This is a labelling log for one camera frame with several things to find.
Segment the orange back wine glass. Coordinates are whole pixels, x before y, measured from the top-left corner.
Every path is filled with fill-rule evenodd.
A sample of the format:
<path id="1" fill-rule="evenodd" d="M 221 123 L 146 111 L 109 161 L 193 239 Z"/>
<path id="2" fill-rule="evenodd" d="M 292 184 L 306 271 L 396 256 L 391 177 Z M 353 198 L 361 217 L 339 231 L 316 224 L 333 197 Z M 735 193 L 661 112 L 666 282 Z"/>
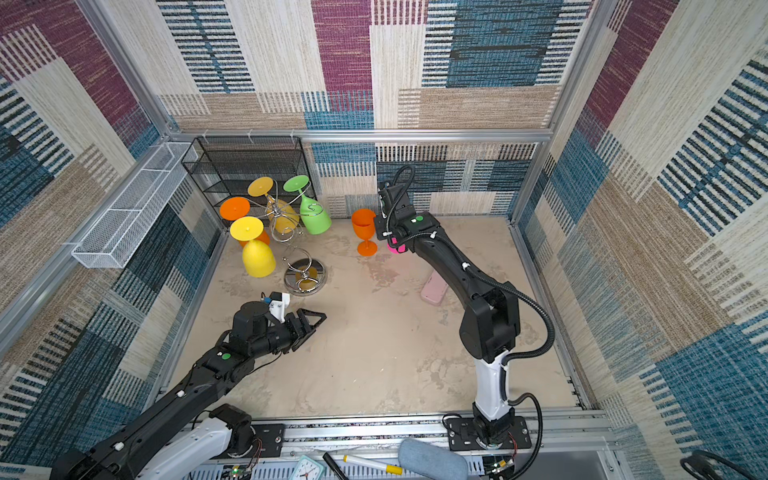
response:
<path id="1" fill-rule="evenodd" d="M 244 197 L 230 198 L 220 207 L 222 218 L 231 222 L 229 227 L 230 235 L 242 247 L 254 241 L 259 241 L 269 246 L 270 240 L 265 232 L 263 221 L 257 217 L 248 216 L 249 212 L 250 202 Z"/>

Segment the pink wine glass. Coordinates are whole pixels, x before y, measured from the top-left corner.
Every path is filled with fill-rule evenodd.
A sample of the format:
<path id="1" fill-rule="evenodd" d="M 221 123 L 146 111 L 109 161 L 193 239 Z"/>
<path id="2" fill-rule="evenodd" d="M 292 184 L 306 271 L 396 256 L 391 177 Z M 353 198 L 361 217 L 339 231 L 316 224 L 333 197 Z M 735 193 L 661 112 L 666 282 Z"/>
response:
<path id="1" fill-rule="evenodd" d="M 395 237 L 391 237 L 388 240 L 387 247 L 389 251 L 393 254 L 403 254 L 407 252 L 407 246 L 404 244 L 400 244 Z"/>

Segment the orange front wine glass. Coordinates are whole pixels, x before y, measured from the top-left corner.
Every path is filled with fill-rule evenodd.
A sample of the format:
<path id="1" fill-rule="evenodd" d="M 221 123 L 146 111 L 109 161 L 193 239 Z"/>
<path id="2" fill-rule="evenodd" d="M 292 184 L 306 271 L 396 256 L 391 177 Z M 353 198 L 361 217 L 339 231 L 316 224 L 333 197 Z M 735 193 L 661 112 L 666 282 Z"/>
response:
<path id="1" fill-rule="evenodd" d="M 376 213 L 370 209 L 359 209 L 351 217 L 355 234 L 361 239 L 357 251 L 361 256 L 370 257 L 376 254 L 377 245 L 372 241 L 375 235 Z"/>

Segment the chrome wine glass rack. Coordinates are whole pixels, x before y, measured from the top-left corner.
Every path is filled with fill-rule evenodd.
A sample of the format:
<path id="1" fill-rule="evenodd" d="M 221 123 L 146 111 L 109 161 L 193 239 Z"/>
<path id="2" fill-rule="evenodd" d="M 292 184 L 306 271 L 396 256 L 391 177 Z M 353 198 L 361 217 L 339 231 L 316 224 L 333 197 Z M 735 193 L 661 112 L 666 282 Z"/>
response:
<path id="1" fill-rule="evenodd" d="M 275 243 L 279 259 L 284 263 L 285 272 L 283 283 L 287 290 L 297 296 L 309 296 L 318 293 L 326 283 L 325 266 L 320 260 L 314 259 L 300 243 L 307 233 L 300 223 L 296 233 L 288 241 L 280 241 L 271 235 L 270 220 L 265 213 L 266 198 L 264 198 L 264 213 L 259 218 L 266 221 L 265 232 L 269 236 L 270 244 Z"/>

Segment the orange wine glass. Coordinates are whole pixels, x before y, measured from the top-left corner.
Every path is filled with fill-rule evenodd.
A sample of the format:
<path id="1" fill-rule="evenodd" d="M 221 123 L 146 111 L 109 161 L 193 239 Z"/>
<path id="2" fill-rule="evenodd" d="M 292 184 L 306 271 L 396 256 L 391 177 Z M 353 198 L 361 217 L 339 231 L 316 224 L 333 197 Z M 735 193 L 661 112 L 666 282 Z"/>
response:
<path id="1" fill-rule="evenodd" d="M 376 254 L 377 245 L 372 241 L 375 235 L 376 213 L 370 209 L 359 209 L 351 217 L 355 234 L 361 239 L 357 251 L 361 256 L 370 257 Z"/>
<path id="2" fill-rule="evenodd" d="M 249 212 L 250 202 L 244 197 L 230 198 L 220 207 L 222 218 L 231 222 L 229 227 L 230 235 L 242 247 L 254 241 L 259 241 L 269 246 L 270 240 L 265 232 L 263 221 L 257 217 L 248 216 Z"/>

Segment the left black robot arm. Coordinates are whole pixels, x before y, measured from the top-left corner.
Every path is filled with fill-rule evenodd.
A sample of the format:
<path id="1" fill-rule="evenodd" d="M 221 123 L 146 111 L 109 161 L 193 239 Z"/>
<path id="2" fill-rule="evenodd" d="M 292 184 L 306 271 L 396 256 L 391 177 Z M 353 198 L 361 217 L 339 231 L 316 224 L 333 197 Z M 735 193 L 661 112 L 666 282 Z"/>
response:
<path id="1" fill-rule="evenodd" d="M 299 308 L 278 320 L 265 301 L 243 304 L 230 330 L 162 398 L 86 452 L 70 450 L 53 464 L 53 479 L 182 479 L 225 456 L 254 464 L 270 439 L 250 414 L 221 403 L 260 369 L 258 359 L 297 351 L 326 320 Z"/>

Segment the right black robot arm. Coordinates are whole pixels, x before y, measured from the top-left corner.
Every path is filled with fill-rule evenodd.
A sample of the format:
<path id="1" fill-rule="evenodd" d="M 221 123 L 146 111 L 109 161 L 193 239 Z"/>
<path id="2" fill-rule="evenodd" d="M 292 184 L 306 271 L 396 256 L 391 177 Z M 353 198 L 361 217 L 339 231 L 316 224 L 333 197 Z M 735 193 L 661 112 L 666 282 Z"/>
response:
<path id="1" fill-rule="evenodd" d="M 459 337 L 476 367 L 473 425 L 479 444 L 495 447 L 508 438 L 514 426 L 514 406 L 521 402 L 507 395 L 509 363 L 550 351 L 556 338 L 554 323 L 530 296 L 475 265 L 431 213 L 415 209 L 408 196 L 414 178 L 413 166 L 405 165 L 392 179 L 379 184 L 381 216 L 376 221 L 376 235 L 389 247 L 410 251 L 427 262 L 459 299 L 464 309 Z M 546 339 L 535 349 L 516 352 L 522 303 L 542 319 Z"/>

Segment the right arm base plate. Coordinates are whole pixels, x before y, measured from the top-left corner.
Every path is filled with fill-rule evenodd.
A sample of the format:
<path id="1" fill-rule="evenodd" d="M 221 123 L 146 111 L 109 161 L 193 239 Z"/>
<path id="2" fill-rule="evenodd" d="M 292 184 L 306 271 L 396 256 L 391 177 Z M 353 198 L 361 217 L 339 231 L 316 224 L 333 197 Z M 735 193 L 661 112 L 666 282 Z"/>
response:
<path id="1" fill-rule="evenodd" d="M 533 446 L 530 430 L 522 416 L 501 422 L 484 422 L 447 414 L 441 419 L 451 451 L 515 450 Z"/>

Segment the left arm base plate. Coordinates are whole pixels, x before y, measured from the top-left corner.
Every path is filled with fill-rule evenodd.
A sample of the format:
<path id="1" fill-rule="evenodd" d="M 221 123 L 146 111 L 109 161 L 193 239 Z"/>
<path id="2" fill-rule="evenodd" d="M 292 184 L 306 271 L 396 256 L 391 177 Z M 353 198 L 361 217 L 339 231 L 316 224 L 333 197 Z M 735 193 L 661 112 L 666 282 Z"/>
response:
<path id="1" fill-rule="evenodd" d="M 286 425 L 283 423 L 252 424 L 248 459 L 279 458 L 282 453 Z"/>

